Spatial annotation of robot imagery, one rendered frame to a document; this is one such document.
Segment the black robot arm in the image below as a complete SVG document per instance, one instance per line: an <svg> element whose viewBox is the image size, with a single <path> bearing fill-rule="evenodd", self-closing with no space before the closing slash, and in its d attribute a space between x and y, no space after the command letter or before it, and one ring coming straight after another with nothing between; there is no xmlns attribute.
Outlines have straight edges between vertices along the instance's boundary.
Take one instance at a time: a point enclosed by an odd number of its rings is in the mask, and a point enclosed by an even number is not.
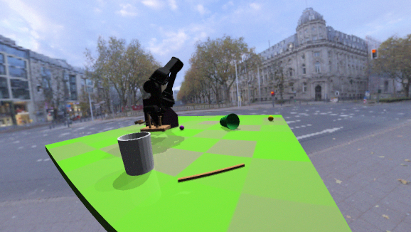
<svg viewBox="0 0 411 232"><path fill-rule="evenodd" d="M162 95L159 98L159 104L163 104L167 107L173 107L175 100L173 98L172 87L176 79L176 74L180 71L180 69L182 69L182 67L183 62L181 62L179 58L172 56L171 60L164 67L158 68L154 71L153 75L149 77L150 80L145 82L143 89L146 93L161 93ZM166 84L166 89L162 92L161 85Z"/></svg>

